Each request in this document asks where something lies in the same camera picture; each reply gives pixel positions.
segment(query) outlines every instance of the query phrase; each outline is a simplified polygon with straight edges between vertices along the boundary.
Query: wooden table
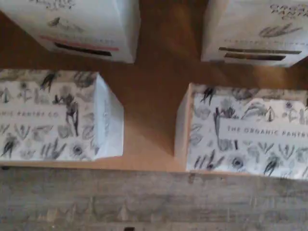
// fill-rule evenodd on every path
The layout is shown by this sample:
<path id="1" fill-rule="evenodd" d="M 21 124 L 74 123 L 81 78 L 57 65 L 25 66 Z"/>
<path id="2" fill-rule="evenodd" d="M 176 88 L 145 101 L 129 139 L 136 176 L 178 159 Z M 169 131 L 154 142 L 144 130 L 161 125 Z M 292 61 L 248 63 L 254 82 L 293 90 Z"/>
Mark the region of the wooden table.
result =
<path id="1" fill-rule="evenodd" d="M 205 7 L 141 1 L 134 65 L 50 53 L 0 14 L 0 67 L 100 71 L 125 107 L 123 157 L 44 166 L 181 172 L 175 117 L 189 82 L 308 88 L 305 61 L 290 69 L 201 63 Z M 0 230 L 305 230 L 307 187 L 212 174 L 13 168 L 0 173 Z"/>

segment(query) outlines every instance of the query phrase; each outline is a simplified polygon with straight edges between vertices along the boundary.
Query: gift box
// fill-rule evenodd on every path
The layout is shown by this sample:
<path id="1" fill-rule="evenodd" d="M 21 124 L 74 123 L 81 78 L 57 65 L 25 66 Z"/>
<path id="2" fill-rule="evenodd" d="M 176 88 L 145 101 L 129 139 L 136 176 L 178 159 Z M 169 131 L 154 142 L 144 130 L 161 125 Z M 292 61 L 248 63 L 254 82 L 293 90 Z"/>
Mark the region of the gift box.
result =
<path id="1" fill-rule="evenodd" d="M 202 61 L 290 67 L 308 56 L 307 0 L 211 0 Z"/>
<path id="2" fill-rule="evenodd" d="M 0 71 L 0 161 L 123 154 L 124 110 L 99 73 Z"/>
<path id="3" fill-rule="evenodd" d="M 307 179 L 307 93 L 190 84 L 175 158 L 187 171 Z"/>
<path id="4" fill-rule="evenodd" d="M 0 10 L 50 51 L 135 61 L 138 0 L 10 0 Z"/>

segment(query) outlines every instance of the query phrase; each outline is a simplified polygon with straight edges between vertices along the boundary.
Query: wooden board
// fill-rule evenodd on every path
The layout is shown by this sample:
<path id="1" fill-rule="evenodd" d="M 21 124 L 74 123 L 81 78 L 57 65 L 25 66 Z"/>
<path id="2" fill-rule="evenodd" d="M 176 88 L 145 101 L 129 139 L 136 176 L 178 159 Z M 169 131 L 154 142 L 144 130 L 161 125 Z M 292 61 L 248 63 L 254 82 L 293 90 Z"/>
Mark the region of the wooden board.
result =
<path id="1" fill-rule="evenodd" d="M 11 168 L 0 183 L 0 230 L 307 230 L 307 182 Z"/>

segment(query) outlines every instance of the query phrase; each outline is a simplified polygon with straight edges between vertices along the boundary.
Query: gray wooden plank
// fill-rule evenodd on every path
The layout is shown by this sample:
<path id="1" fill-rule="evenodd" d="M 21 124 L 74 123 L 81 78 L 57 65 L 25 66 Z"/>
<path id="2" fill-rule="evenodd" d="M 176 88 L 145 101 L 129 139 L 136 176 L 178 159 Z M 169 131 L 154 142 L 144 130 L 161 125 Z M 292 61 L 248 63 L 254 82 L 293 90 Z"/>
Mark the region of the gray wooden plank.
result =
<path id="1" fill-rule="evenodd" d="M 297 224 L 308 221 L 307 186 L 248 176 L 12 168 L 0 172 L 0 218 L 11 224 Z"/>

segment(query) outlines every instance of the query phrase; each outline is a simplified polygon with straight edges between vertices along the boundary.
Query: red stripe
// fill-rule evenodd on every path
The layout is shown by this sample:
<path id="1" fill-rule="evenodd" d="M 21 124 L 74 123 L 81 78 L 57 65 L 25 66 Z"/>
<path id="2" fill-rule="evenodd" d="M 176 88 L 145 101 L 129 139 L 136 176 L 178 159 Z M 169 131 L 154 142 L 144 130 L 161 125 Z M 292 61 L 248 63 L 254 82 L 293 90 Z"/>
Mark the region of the red stripe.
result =
<path id="1" fill-rule="evenodd" d="M 60 40 L 60 39 L 57 39 L 57 38 L 52 38 L 52 37 L 44 36 L 44 35 L 41 35 L 40 38 L 44 39 L 44 40 L 51 41 L 51 42 L 57 42 L 57 43 L 61 43 L 61 44 L 64 44 L 64 45 L 72 46 L 72 47 L 80 47 L 80 48 L 86 48 L 86 49 L 98 50 L 98 51 L 119 51 L 118 47 L 92 46 L 90 44 L 83 44 L 83 43 L 78 43 L 78 42 L 69 42 L 69 41 L 66 41 L 66 40 Z"/>

